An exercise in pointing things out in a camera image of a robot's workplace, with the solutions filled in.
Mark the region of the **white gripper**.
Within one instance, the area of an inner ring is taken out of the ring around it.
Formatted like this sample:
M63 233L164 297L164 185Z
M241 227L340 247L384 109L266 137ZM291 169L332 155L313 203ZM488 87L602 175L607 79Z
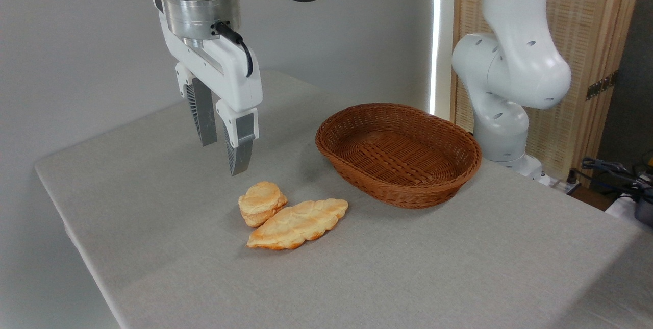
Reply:
M187 100L202 146L217 142L212 93L220 100L232 176L247 170L263 99L258 62L238 35L239 0L153 0L166 47L175 66L179 92Z

